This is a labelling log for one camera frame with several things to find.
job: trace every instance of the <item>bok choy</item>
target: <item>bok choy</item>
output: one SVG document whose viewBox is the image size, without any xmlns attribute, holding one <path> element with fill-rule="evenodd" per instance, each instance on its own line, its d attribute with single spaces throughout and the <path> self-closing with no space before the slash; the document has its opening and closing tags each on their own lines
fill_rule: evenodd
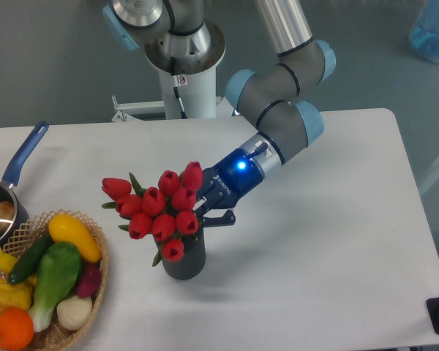
<svg viewBox="0 0 439 351">
<path fill-rule="evenodd" d="M 82 266 L 80 252 L 68 242 L 52 245 L 42 256 L 37 269 L 34 305 L 29 310 L 34 331 L 43 331 L 50 325 L 57 304 L 75 286 Z"/>
</svg>

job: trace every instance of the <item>light blue joint cap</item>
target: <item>light blue joint cap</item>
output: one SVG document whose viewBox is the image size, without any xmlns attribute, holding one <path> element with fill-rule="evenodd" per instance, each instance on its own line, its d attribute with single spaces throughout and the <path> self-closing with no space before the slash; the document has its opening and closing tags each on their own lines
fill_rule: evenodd
<svg viewBox="0 0 439 351">
<path fill-rule="evenodd" d="M 234 107 L 234 110 L 237 110 L 237 106 L 239 105 L 239 98 L 241 97 L 242 89 L 244 89 L 247 81 L 254 74 L 255 72 L 250 69 L 243 69 L 236 72 L 236 74 L 228 81 L 228 84 L 226 84 L 225 97 L 231 106 Z"/>
<path fill-rule="evenodd" d="M 324 129 L 323 118 L 320 112 L 313 104 L 306 101 L 300 101 L 294 104 L 301 114 L 302 121 L 306 127 L 307 146 L 317 139 Z"/>
<path fill-rule="evenodd" d="M 323 40 L 315 40 L 315 42 L 320 46 L 323 52 L 323 57 L 325 60 L 325 69 L 323 71 L 323 77 L 320 81 L 326 79 L 329 75 L 333 73 L 337 65 L 337 58 L 335 57 L 335 52 L 327 42 Z"/>
<path fill-rule="evenodd" d="M 104 17 L 104 20 L 112 34 L 114 34 L 117 41 L 121 43 L 125 50 L 133 51 L 140 48 L 140 46 L 132 39 L 125 28 L 120 24 L 109 5 L 104 6 L 102 9 L 102 16 Z"/>
</svg>

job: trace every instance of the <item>orange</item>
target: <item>orange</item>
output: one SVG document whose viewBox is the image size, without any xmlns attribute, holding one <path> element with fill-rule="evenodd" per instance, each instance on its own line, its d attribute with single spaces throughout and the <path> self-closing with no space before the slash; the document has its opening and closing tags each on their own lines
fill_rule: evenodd
<svg viewBox="0 0 439 351">
<path fill-rule="evenodd" d="M 0 348 L 19 350 L 31 342 L 34 325 L 28 312 L 12 307 L 0 314 Z"/>
</svg>

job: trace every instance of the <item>blue pan handle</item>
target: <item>blue pan handle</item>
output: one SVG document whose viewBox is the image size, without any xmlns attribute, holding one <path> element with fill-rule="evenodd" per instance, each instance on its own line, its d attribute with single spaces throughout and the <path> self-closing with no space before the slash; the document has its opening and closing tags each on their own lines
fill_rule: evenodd
<svg viewBox="0 0 439 351">
<path fill-rule="evenodd" d="M 24 162 L 28 159 L 31 152 L 47 132 L 47 129 L 49 129 L 49 123 L 45 121 L 41 121 L 36 124 L 34 129 L 31 131 L 31 134 L 29 134 L 26 140 L 24 140 L 23 145 L 21 145 L 18 151 L 16 151 L 16 154 L 8 164 L 7 169 L 1 178 L 3 181 L 15 186 L 18 185 L 21 168 L 23 168 Z"/>
</svg>

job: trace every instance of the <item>black vase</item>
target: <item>black vase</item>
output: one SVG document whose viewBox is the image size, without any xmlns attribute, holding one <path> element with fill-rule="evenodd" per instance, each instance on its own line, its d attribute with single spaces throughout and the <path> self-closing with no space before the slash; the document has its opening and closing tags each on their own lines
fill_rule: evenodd
<svg viewBox="0 0 439 351">
<path fill-rule="evenodd" d="M 186 238 L 184 235 L 182 242 L 184 242 L 184 256 L 179 260 L 172 262 L 170 260 L 162 259 L 162 265 L 170 276 L 178 280 L 188 280 L 201 272 L 205 266 L 205 240 L 203 237 L 203 228 L 198 228 L 195 236 L 198 240 Z"/>
</svg>

